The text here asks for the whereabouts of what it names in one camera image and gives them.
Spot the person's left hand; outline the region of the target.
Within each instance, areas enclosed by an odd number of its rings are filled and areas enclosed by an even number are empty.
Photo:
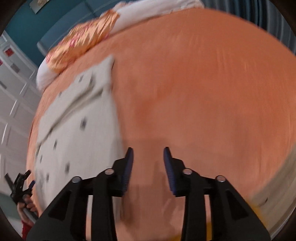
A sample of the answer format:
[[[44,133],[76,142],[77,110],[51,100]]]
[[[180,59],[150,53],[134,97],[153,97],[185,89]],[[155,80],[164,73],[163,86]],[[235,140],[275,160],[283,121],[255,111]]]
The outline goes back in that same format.
[[[33,226],[36,221],[33,221],[33,216],[39,217],[37,208],[29,195],[24,195],[22,202],[18,202],[17,211],[25,224]]]

